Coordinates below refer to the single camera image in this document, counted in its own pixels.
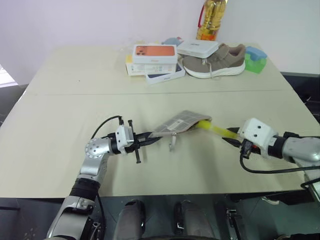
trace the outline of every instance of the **cooking oil bottle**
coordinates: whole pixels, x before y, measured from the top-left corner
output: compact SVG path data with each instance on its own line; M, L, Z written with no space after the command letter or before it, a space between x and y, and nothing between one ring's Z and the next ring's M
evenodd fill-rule
M196 39L215 41L220 28L221 19L224 16L228 0L206 0L198 21L198 32Z

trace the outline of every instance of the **shoe sole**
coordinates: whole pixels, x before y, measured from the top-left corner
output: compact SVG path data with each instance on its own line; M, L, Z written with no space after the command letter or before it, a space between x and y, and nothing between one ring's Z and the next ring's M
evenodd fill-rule
M234 66L234 67L226 67L221 68L216 71L212 72L212 77L218 77L218 76L232 76L232 75L238 75L242 73L246 68L246 63L243 61L241 66ZM186 67L184 67L186 72L190 74L191 76L194 76L198 79L209 79L211 78L210 72L196 72L192 71Z

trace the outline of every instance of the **black cable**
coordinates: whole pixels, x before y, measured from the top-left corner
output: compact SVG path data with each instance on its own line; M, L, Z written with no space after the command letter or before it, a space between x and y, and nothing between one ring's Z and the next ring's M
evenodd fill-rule
M112 119L121 119L121 116L119 116L119 115L117 115L117 116L112 116L112 117L109 117L107 120L104 120L104 121L100 124L100 126L98 126L97 129L94 131L94 133L92 134L91 139L93 139L93 138L96 136L96 134L97 134L97 132L99 131L99 129L100 129L105 123L109 122L109 121L112 120Z
M287 168L287 169L279 169L279 170L252 170L250 168L247 168L244 164L244 156L240 154L240 165L241 167L253 174L283 174L283 173L292 173L292 172L298 172L298 171L308 171L308 170L317 170L320 169L320 166L306 166L306 167L295 167L295 168Z
M98 199L99 206L100 206L100 211L101 211L102 229L103 229L103 231L105 231L105 229L106 229L106 216L105 216L104 206L102 205L99 193L97 193L96 198Z
M308 189L307 185L315 184L317 182L320 182L320 177L315 178L315 179L310 180L310 181L306 181L306 182L302 183L300 185L300 187L303 188L303 189Z

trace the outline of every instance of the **shoelace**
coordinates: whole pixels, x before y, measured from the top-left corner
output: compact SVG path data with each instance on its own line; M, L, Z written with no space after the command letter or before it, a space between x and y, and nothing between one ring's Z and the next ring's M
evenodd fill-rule
M209 65L209 71L210 71L210 77L213 80L214 77L212 76L212 66L211 66L211 62L207 61L207 58L203 58L202 59L202 65L208 64Z

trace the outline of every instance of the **gray sneaker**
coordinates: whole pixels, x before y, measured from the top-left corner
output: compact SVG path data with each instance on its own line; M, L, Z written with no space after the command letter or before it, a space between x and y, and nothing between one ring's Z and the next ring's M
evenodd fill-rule
M199 79L238 75L245 70L245 54L246 47L243 44L229 47L222 43L208 58L186 56L183 66L188 74Z

